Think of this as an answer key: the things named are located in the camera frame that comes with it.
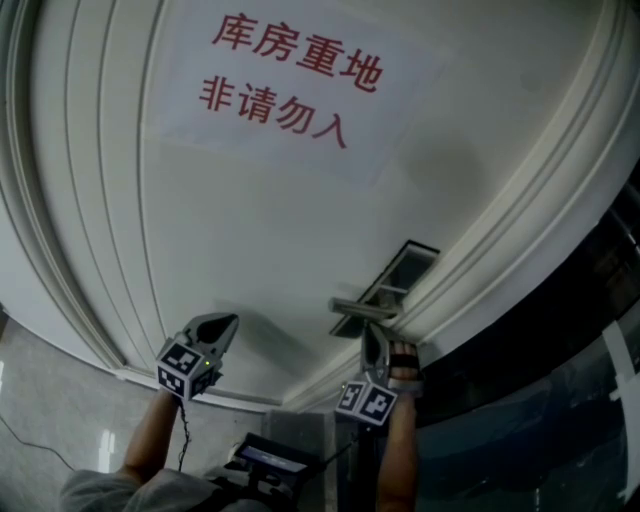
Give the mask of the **black chest-mounted device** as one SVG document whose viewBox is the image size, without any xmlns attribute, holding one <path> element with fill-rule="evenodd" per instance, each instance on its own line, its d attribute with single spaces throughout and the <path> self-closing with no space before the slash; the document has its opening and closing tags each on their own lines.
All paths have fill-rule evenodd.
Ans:
<svg viewBox="0 0 640 512">
<path fill-rule="evenodd" d="M 231 449 L 225 468 L 246 473 L 244 491 L 275 512 L 298 512 L 304 486 L 322 466 L 316 455 L 249 433 Z"/>
</svg>

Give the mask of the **person's right hand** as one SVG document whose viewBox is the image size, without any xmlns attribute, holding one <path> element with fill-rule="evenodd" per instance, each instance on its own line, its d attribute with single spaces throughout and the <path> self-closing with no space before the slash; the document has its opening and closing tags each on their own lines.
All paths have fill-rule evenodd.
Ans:
<svg viewBox="0 0 640 512">
<path fill-rule="evenodd" d="M 417 349 L 405 342 L 390 345 L 389 376 L 396 380 L 417 381 L 420 365 Z"/>
</svg>

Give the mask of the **white paper sign red print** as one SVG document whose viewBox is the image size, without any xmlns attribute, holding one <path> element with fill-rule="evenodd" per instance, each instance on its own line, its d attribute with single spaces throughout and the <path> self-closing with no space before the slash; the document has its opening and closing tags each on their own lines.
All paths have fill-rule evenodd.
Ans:
<svg viewBox="0 0 640 512">
<path fill-rule="evenodd" d="M 443 61 L 342 0 L 174 0 L 154 66 L 150 137 L 365 186 Z"/>
</svg>

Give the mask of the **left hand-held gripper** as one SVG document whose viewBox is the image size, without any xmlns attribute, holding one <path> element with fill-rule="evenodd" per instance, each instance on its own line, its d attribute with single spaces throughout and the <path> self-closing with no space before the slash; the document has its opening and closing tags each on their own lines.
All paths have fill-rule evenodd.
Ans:
<svg viewBox="0 0 640 512">
<path fill-rule="evenodd" d="M 222 377 L 222 357 L 238 329 L 234 313 L 194 317 L 169 338 L 156 359 L 161 387 L 182 400 L 203 394 Z"/>
</svg>

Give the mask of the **glass partition with black frame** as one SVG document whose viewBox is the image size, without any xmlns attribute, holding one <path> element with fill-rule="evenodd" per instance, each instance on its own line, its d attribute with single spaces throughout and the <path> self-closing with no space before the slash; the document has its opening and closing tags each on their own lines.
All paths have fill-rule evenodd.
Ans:
<svg viewBox="0 0 640 512">
<path fill-rule="evenodd" d="M 419 508 L 640 512 L 640 403 L 616 396 L 613 321 L 640 376 L 640 175 L 539 286 L 426 367 Z"/>
</svg>

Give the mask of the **dark door lock plate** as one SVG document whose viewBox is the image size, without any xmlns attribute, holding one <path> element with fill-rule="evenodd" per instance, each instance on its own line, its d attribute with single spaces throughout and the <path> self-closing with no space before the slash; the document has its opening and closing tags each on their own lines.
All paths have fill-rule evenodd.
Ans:
<svg viewBox="0 0 640 512">
<path fill-rule="evenodd" d="M 439 254 L 439 250 L 408 241 L 357 300 L 346 300 L 382 307 L 397 307 L 401 310 L 397 315 L 399 316 L 403 312 L 403 303 L 409 292 L 430 271 Z M 346 339 L 358 338 L 366 321 L 387 321 L 340 316 L 341 319 L 330 330 L 330 334 Z"/>
</svg>

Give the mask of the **person's left forearm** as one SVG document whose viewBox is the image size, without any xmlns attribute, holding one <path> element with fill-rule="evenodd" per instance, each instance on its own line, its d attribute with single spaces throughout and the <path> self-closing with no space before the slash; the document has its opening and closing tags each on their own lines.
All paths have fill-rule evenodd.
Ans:
<svg viewBox="0 0 640 512">
<path fill-rule="evenodd" d="M 176 396 L 158 390 L 135 429 L 119 473 L 143 485 L 165 467 L 177 411 Z"/>
</svg>

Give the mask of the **person's grey shirt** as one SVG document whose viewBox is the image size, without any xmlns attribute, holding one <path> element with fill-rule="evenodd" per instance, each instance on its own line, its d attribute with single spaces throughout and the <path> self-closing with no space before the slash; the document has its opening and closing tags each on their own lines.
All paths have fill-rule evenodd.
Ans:
<svg viewBox="0 0 640 512">
<path fill-rule="evenodd" d="M 63 486 L 59 512 L 272 512 L 265 504 L 235 498 L 200 477 L 164 469 L 139 485 L 119 473 L 81 470 Z"/>
</svg>

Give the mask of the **white tape strip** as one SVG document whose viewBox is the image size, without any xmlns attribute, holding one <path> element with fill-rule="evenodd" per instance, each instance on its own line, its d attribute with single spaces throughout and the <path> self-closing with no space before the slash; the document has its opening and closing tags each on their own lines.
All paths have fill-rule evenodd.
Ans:
<svg viewBox="0 0 640 512">
<path fill-rule="evenodd" d="M 637 408 L 640 403 L 640 376 L 634 369 L 619 323 L 613 321 L 609 324 L 602 337 L 615 370 L 616 396 L 624 407 Z"/>
</svg>

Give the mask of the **person's right forearm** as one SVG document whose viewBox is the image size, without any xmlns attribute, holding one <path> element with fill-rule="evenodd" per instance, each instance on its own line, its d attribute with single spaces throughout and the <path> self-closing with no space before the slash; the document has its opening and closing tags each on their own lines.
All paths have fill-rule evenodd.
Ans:
<svg viewBox="0 0 640 512">
<path fill-rule="evenodd" d="M 418 480 L 416 408 L 401 395 L 391 412 L 387 443 L 377 482 L 377 512 L 415 512 Z"/>
</svg>

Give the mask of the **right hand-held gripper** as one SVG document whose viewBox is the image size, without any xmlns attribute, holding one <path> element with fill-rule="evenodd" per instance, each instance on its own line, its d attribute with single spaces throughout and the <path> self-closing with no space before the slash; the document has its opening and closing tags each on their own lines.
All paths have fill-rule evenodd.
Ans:
<svg viewBox="0 0 640 512">
<path fill-rule="evenodd" d="M 341 416 L 370 426 L 383 426 L 398 398 L 409 394 L 420 397 L 424 379 L 420 372 L 406 377 L 394 377 L 386 368 L 389 342 L 381 325 L 366 322 L 361 336 L 361 370 L 355 380 L 342 384 L 334 411 Z"/>
</svg>

